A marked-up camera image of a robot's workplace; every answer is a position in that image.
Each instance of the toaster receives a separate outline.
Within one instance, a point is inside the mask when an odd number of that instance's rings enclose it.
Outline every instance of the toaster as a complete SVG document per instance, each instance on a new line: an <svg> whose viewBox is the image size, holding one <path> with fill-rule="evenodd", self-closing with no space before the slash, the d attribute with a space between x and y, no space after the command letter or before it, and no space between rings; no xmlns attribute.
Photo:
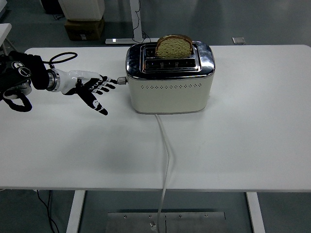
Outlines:
<svg viewBox="0 0 311 233"><path fill-rule="evenodd" d="M192 42L183 59L160 59L156 43L136 44L126 55L126 80L133 108L142 114L178 114L205 108L215 73L211 48Z"/></svg>

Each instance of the floor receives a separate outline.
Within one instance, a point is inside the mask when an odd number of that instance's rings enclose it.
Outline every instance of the floor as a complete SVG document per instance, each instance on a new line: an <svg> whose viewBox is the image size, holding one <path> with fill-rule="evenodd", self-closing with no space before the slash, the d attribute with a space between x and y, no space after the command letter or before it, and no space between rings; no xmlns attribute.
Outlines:
<svg viewBox="0 0 311 233"><path fill-rule="evenodd" d="M129 9L127 0L106 0L105 27L96 41L69 40L66 20L46 14L39 0L8 0L0 23L12 24L8 38L20 52L33 47L101 47L106 38L132 37ZM243 36L249 45L311 46L311 1L142 0L140 14L150 37L179 33L209 45L232 45L231 37ZM47 202L48 191L39 193ZM51 217L62 233L73 194L52 192ZM159 192L87 192L79 232L105 232L107 212L156 210L159 198ZM310 193L259 193L259 202L267 233L311 231ZM229 232L252 232L243 193L168 192L164 209L222 211ZM1 233L52 232L46 208L33 190L1 191L0 210Z"/></svg>

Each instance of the table leg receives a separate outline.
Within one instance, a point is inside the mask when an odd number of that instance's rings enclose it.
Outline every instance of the table leg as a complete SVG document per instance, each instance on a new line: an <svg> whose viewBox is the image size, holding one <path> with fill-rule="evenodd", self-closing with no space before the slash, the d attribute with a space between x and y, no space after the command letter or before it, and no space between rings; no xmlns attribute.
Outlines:
<svg viewBox="0 0 311 233"><path fill-rule="evenodd" d="M265 233L257 193L247 192L246 197L248 202L249 214L251 216L253 232Z"/></svg>
<svg viewBox="0 0 311 233"><path fill-rule="evenodd" d="M83 208L85 190L76 190L72 201L66 233L78 233Z"/></svg>
<svg viewBox="0 0 311 233"><path fill-rule="evenodd" d="M132 24L133 24L133 38L106 39L105 43L107 45L157 42L159 38L146 38L146 39L142 38L139 5L140 5L139 0L130 0Z"/></svg>

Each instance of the power cord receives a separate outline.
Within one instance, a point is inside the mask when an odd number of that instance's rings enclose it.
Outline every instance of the power cord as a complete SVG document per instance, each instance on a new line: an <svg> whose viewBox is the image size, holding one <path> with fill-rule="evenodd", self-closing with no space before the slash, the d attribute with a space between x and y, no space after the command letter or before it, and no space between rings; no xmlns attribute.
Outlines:
<svg viewBox="0 0 311 233"><path fill-rule="evenodd" d="M140 18L139 18L139 16L138 16L138 12L139 12L139 11L140 11L140 0L139 0L139 8L138 8L138 11L135 11L135 13L136 13L136 15L137 15L137 18L138 18L138 24L137 24L137 27L135 27L135 28L133 29L132 40L133 40L134 42L136 42L136 43L142 44L142 43L144 43L145 39L148 38L148 39L150 40L150 42L151 42L150 37L149 37L144 31L141 31L141 32L142 32L142 38L143 38L143 41L142 41L142 42L139 42L139 41L134 40L134 31L135 31L135 29L137 29L137 28L139 27L139 23L140 23Z"/></svg>
<svg viewBox="0 0 311 233"><path fill-rule="evenodd" d="M170 168L171 168L171 150L170 150L170 146L168 143L168 139L167 139L167 135L165 133L161 118L159 117L158 114L155 114L156 120L159 124L160 127L160 131L164 140L164 144L165 144L165 148L166 148L166 152L167 152L167 156L168 156L168 162L167 162L167 167L166 167L166 172L165 172L165 181L164 181L164 185L163 185L163 190L162 190L162 197L161 197L161 202L160 202L160 207L159 210L157 212L157 217L156 217L156 225L153 225L151 227L151 229L153 231L157 231L158 233L160 233L160 228L159 228L159 223L160 223L160 215L161 215L161 211L162 211L162 207L163 207L163 202L164 202L164 197L165 197L165 192L166 192L166 187L167 187L167 183L169 180L169 173L170 173Z"/></svg>
<svg viewBox="0 0 311 233"><path fill-rule="evenodd" d="M60 60L60 61L53 61L54 59L58 58L58 57L61 57L61 56L64 56L64 55L73 55L69 58L66 58L66 59L63 59L63 60ZM63 62L67 62L67 61L70 61L74 58L76 58L78 56L78 54L76 52L63 52L63 53L60 53L54 57L52 57L48 62L45 62L43 61L44 64L49 64L50 68L54 68L54 65L53 64L59 64L59 63L63 63Z"/></svg>
<svg viewBox="0 0 311 233"><path fill-rule="evenodd" d="M48 218L49 218L49 224L50 224L50 228L52 230L53 233L55 233L54 229L53 229L53 225L52 223L55 225L56 229L57 229L57 232L59 233L59 229L57 227L57 224L55 223L55 221L51 218L51 215L50 215L50 199L51 199L51 190L49 190L49 199L48 199L48 204L46 204L41 198L40 198L40 195L39 195L39 190L37 190L37 195L38 195L38 198L39 200L44 204L44 206L46 207L47 209L47 212L48 212Z"/></svg>

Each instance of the toaster knob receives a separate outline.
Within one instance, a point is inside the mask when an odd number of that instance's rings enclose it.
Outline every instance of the toaster knob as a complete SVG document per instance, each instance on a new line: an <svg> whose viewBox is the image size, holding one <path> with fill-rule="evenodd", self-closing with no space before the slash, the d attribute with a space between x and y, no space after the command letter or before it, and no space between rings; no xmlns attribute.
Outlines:
<svg viewBox="0 0 311 233"><path fill-rule="evenodd" d="M119 77L117 79L117 82L119 85L125 85L126 84L126 77Z"/></svg>

